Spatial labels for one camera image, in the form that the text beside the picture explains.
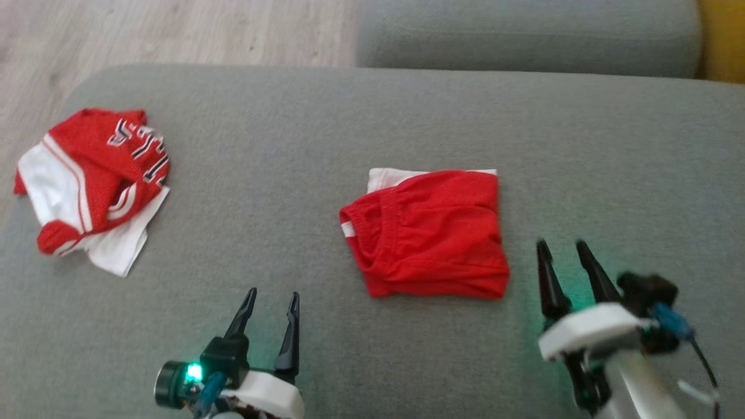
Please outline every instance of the folded red shorts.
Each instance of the folded red shorts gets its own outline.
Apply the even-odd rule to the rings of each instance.
[[[339,216],[372,297],[496,299],[510,277],[497,208],[494,174],[449,170],[371,192]]]

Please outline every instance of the white plastic robot part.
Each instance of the white plastic robot part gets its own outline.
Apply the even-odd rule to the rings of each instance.
[[[619,303],[599,303],[566,315],[538,340],[543,359],[593,347],[644,326],[644,322]]]
[[[271,374],[249,371],[237,390],[223,390],[222,397],[236,397],[278,418],[303,419],[305,404],[300,390]]]

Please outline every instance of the black cable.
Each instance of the black cable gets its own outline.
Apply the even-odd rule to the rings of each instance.
[[[709,366],[708,361],[706,360],[706,357],[703,355],[703,352],[701,351],[701,348],[699,347],[698,343],[696,343],[695,338],[691,338],[691,346],[694,347],[694,350],[696,351],[696,356],[698,356],[699,360],[701,361],[701,365],[703,365],[703,368],[706,370],[706,375],[708,375],[708,380],[711,381],[711,386],[714,388],[714,390],[719,389],[719,383],[717,382],[717,377],[714,376],[714,371],[711,370],[711,366]],[[714,401],[714,419],[719,419],[719,400]]]

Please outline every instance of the red fabric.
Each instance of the red fabric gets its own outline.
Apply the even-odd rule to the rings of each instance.
[[[342,208],[347,242],[373,297],[394,293],[504,296],[510,268],[497,218],[498,178],[436,171]]]
[[[92,229],[74,237],[72,226],[60,220],[47,223],[37,238],[43,253],[53,253],[70,240],[129,221],[160,193],[170,163],[162,137],[145,127],[146,123],[144,110],[83,109],[49,130],[48,135],[64,154],[82,169]],[[63,160],[45,141],[42,144]],[[70,165],[65,166],[73,171]],[[26,193],[17,172],[13,191]],[[86,206],[78,204],[82,220]]]

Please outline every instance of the gray fabric surface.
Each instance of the gray fabric surface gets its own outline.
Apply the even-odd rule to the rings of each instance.
[[[82,107],[144,107],[172,191],[129,277],[36,250],[20,198],[0,239],[0,415],[183,418],[159,409],[168,359],[199,356],[249,287],[250,361],[269,366],[301,294],[309,418],[581,418],[542,362],[535,241],[578,306],[587,240],[614,277],[680,287],[726,412],[745,400],[745,88],[703,81],[386,69],[132,66],[89,79]],[[512,268],[500,301],[373,300],[338,225],[367,170],[490,168]],[[690,349],[655,361],[706,388]],[[692,417],[708,417],[681,394]]]
[[[357,64],[689,78],[695,0],[366,0]]]

